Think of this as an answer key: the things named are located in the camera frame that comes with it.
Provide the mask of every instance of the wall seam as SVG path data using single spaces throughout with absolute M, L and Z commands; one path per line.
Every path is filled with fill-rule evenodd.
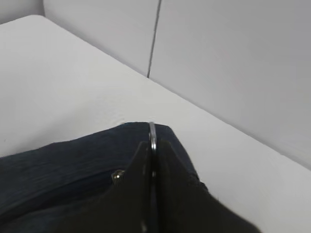
M 160 16 L 161 4 L 162 4 L 162 0 L 159 0 L 159 3 L 158 3 L 158 5 L 157 5 L 157 10 L 156 10 L 154 36 L 153 36 L 152 44 L 151 44 L 151 50 L 150 50 L 150 57 L 149 57 L 149 65 L 148 65 L 147 78 L 150 78 L 151 64 L 152 64 L 152 58 L 153 58 L 154 49 L 155 49 L 156 31 L 157 31 L 157 25 L 158 25 L 159 16 Z

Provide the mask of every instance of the metal ring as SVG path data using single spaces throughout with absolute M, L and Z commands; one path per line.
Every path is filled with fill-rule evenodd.
M 153 122 L 149 122 L 149 140 L 151 143 L 151 152 L 156 155 L 156 125 Z

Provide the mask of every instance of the dark fabric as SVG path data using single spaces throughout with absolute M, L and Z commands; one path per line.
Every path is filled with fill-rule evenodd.
M 121 180 L 84 209 L 65 218 L 55 233 L 140 233 L 149 229 L 151 156 L 142 142 Z
M 172 143 L 188 171 L 196 175 L 173 131 L 163 125 L 156 125 L 156 131 L 159 138 Z M 46 198 L 50 192 L 91 176 L 103 175 L 109 180 L 113 170 L 127 168 L 139 143 L 148 140 L 148 123 L 126 123 L 73 141 L 0 158 L 0 232 L 53 232 L 63 217 L 83 206 L 84 200 L 67 200 L 62 205 L 28 211 L 32 200 Z M 110 185 L 111 182 L 103 182 L 100 191 Z
M 159 232 L 258 233 L 209 194 L 169 127 L 156 125 L 156 132 L 156 179 L 147 123 L 1 158 L 0 232 L 145 232 L 153 199 L 146 193 L 156 180 Z M 116 169 L 126 172 L 112 186 Z
M 161 141 L 157 161 L 157 201 L 161 233 L 259 233 L 221 205 L 185 169 L 173 147 Z

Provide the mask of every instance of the white table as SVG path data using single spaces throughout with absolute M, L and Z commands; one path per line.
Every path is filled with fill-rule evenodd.
M 0 25 L 0 108 L 2 156 L 128 121 L 169 125 L 222 203 L 264 233 L 311 232 L 311 171 L 44 17 Z

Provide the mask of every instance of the white surface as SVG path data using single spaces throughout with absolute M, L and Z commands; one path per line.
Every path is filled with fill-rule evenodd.
M 210 191 L 264 233 L 311 232 L 309 170 L 43 17 L 0 25 L 0 77 L 1 155 L 153 120 L 173 128 Z
M 311 169 L 311 1 L 163 0 L 151 78 Z
M 44 0 L 46 17 L 146 76 L 158 0 Z
M 28 15 L 43 14 L 43 0 L 0 0 L 0 24 Z

